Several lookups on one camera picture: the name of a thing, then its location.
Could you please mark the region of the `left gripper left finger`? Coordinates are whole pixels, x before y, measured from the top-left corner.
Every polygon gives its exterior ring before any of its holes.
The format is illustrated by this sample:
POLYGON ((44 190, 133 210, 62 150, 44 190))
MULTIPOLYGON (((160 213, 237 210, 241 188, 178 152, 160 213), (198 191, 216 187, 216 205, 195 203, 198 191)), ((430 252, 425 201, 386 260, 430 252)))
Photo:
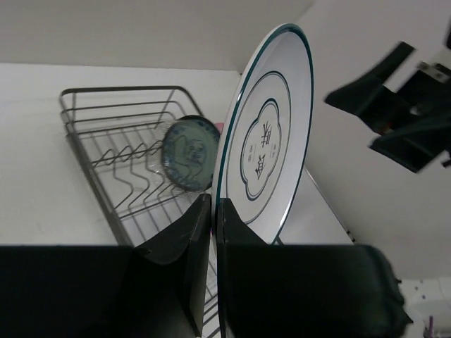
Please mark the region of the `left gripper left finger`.
POLYGON ((139 246, 3 246, 2 337, 200 337, 211 197, 139 246))

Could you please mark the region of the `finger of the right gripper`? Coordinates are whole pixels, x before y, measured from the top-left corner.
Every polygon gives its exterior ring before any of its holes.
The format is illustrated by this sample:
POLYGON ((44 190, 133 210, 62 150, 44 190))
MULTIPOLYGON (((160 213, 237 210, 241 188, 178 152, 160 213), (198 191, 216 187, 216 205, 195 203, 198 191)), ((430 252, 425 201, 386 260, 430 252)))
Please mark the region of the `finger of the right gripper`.
POLYGON ((407 110, 407 103, 384 83, 413 51, 411 45, 399 42, 367 73, 328 93, 324 102, 357 116, 377 134, 387 133, 393 128, 396 116, 407 110))
POLYGON ((443 152, 450 152, 450 116, 425 118, 374 139, 369 146, 418 173, 443 152))

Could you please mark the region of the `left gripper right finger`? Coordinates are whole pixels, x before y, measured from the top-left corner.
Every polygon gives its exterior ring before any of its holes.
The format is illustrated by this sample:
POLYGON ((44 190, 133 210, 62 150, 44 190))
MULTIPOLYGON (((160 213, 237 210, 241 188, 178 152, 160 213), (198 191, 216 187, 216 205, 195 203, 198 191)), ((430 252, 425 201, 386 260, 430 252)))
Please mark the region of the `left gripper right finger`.
POLYGON ((267 244, 221 199, 216 254, 223 337, 401 337, 412 323, 372 246, 267 244))

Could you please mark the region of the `white plate green rim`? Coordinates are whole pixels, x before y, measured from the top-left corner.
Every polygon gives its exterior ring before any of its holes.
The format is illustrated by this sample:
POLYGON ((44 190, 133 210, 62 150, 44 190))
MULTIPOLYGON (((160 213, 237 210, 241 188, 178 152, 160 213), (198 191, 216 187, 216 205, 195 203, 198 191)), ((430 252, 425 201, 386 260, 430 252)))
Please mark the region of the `white plate green rim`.
POLYGON ((292 208, 307 156, 314 69, 294 23, 273 28, 243 71, 224 121, 212 182, 212 216, 230 199, 241 221, 275 242, 292 208))

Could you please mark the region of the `blue floral patterned plate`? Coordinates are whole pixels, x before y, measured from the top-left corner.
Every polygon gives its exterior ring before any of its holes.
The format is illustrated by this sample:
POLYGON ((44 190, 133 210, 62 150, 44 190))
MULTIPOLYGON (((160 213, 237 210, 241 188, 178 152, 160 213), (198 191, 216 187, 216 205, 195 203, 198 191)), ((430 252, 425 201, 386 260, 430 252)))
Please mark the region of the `blue floral patterned plate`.
POLYGON ((161 165, 178 188, 200 192, 212 186, 221 133, 208 119, 187 115, 166 131, 161 144, 161 165))

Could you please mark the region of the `clear glass plate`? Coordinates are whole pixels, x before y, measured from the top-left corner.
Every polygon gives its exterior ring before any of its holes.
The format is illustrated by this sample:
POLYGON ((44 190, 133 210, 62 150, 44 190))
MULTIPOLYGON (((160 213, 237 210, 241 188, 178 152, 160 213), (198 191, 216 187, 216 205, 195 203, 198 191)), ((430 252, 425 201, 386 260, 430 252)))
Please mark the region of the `clear glass plate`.
POLYGON ((183 192, 168 178, 161 159, 165 135, 174 123, 174 120, 162 120, 148 127, 150 141, 145 166, 150 174, 151 191, 155 199, 176 198, 183 192))

